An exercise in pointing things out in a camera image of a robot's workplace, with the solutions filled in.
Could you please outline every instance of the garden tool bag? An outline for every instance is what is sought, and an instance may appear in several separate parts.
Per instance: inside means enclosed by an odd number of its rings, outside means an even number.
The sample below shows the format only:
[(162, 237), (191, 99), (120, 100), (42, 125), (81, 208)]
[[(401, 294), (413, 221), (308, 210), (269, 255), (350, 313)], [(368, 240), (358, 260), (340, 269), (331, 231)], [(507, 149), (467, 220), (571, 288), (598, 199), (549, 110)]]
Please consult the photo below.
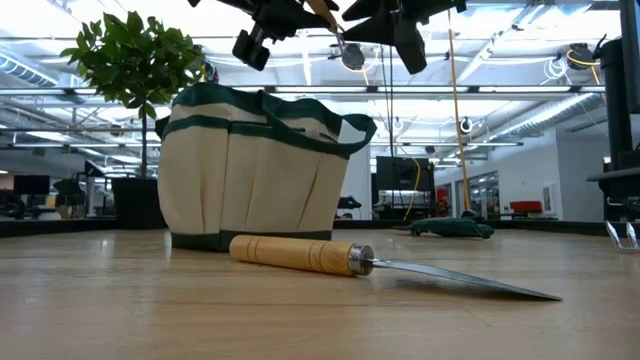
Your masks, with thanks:
[[(338, 143), (343, 121), (363, 140)], [(162, 132), (158, 191), (172, 246), (228, 251), (239, 234), (331, 239), (349, 156), (373, 137), (365, 115), (211, 83), (183, 90)]]

